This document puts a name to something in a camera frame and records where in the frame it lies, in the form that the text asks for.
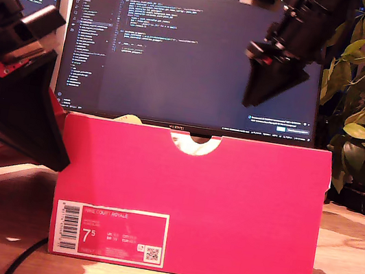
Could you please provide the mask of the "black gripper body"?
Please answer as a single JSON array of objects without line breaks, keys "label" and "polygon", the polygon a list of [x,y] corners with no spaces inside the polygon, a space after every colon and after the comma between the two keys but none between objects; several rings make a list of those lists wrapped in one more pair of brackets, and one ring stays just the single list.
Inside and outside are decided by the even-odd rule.
[{"label": "black gripper body", "polygon": [[322,49],[326,20],[285,13],[273,23],[265,38],[251,41],[246,55],[253,67],[306,75],[305,67],[316,62]]}]

